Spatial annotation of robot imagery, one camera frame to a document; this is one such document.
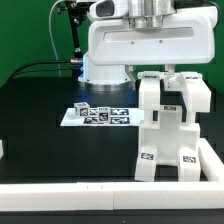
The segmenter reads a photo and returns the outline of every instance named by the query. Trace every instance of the black tabletop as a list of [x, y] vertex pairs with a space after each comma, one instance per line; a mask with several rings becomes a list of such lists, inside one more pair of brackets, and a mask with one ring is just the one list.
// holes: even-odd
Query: black tabletop
[[[200, 114], [201, 137], [223, 159], [224, 97], [212, 90], [210, 114]], [[177, 95], [169, 96], [171, 101]], [[138, 107], [138, 92], [94, 92], [70, 78], [17, 78], [0, 88], [0, 183], [134, 181], [138, 127], [60, 127], [75, 102], [91, 107]], [[156, 180], [177, 179], [158, 167]], [[223, 210], [145, 210], [0, 213], [0, 223], [221, 223]]]

